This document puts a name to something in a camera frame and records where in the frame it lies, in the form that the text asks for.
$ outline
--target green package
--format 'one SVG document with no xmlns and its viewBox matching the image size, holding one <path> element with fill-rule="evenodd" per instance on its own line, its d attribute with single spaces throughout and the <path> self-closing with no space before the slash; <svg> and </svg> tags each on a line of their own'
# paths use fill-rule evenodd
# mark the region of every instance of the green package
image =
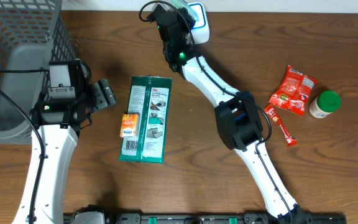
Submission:
<svg viewBox="0 0 358 224">
<path fill-rule="evenodd" d="M 120 161 L 163 163 L 172 79 L 132 77 L 127 114 L 139 115 L 139 135 L 122 140 Z"/>
</svg>

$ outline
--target red candy stick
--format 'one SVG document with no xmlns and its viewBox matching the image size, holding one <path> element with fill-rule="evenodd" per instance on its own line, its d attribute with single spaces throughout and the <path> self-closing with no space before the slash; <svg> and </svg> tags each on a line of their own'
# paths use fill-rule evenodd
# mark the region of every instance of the red candy stick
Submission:
<svg viewBox="0 0 358 224">
<path fill-rule="evenodd" d="M 291 136 L 291 134 L 285 128 L 283 121 L 277 114 L 276 110 L 274 109 L 273 105 L 269 104 L 264 109 L 265 113 L 281 128 L 284 133 L 285 140 L 287 140 L 287 146 L 296 145 L 296 139 Z"/>
</svg>

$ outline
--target red wrapper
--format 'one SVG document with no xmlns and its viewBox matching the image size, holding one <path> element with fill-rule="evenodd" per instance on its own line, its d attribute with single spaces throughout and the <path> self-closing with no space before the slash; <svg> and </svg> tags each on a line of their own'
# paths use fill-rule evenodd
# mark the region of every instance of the red wrapper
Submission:
<svg viewBox="0 0 358 224">
<path fill-rule="evenodd" d="M 287 146 L 296 145 L 296 139 L 293 138 L 291 136 L 291 134 L 287 131 L 287 129 L 285 128 L 285 126 L 283 124 L 283 121 L 281 120 L 281 118 L 277 114 L 277 112 L 274 109 L 274 107 L 271 104 L 269 104 L 268 106 L 266 106 L 264 111 L 277 125 L 279 125 L 279 127 L 283 131 L 285 140 L 287 140 Z"/>
<path fill-rule="evenodd" d="M 285 110 L 303 116 L 305 104 L 308 102 L 310 91 L 317 80 L 287 66 L 284 81 L 278 90 L 270 97 L 269 103 Z"/>
</svg>

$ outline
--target small orange packet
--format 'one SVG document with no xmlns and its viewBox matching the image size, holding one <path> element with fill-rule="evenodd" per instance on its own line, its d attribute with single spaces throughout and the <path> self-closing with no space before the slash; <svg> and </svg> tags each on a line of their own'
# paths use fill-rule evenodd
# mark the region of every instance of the small orange packet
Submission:
<svg viewBox="0 0 358 224">
<path fill-rule="evenodd" d="M 138 119 L 138 114 L 123 114 L 119 136 L 122 138 L 137 136 Z"/>
</svg>

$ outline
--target wire mesh basket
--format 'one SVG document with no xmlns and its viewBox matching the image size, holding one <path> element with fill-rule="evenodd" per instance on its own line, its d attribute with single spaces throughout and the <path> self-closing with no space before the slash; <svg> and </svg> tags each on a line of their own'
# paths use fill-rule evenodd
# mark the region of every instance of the wire mesh basket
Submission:
<svg viewBox="0 0 358 224">
<path fill-rule="evenodd" d="M 48 68 L 49 61 L 76 58 L 60 17 L 61 0 L 0 0 L 0 69 Z M 0 73 L 0 89 L 27 114 L 48 73 Z M 31 144 L 24 118 L 0 96 L 0 142 Z"/>
</svg>

